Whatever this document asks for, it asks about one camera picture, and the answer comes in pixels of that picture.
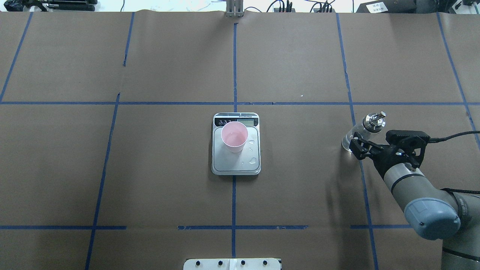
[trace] kitchen scale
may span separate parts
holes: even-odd
[[[231,121],[244,124],[247,142],[239,153],[230,152],[221,138],[222,128]],[[212,172],[216,175],[257,175],[260,173],[260,118],[253,112],[220,112],[213,116]]]

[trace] cup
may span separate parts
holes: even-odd
[[[232,153],[238,153],[243,150],[243,146],[247,142],[248,130],[244,124],[232,121],[223,126],[220,135],[228,150]]]

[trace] blue joint cap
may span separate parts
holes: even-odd
[[[460,229],[460,218],[448,203],[436,198],[418,198],[405,206],[405,218],[427,240],[446,239]]]

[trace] white label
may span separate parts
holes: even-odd
[[[385,11],[388,11],[387,7],[385,6],[385,4],[383,2],[378,2],[378,3],[375,3],[375,4],[370,4],[370,5],[366,5],[368,11],[370,11],[370,13],[380,13],[380,12],[385,12]]]

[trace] metal bottle cap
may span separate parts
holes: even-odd
[[[365,118],[363,118],[363,126],[366,130],[372,133],[380,132],[385,127],[385,119],[387,116],[385,112],[380,113],[369,113]]]

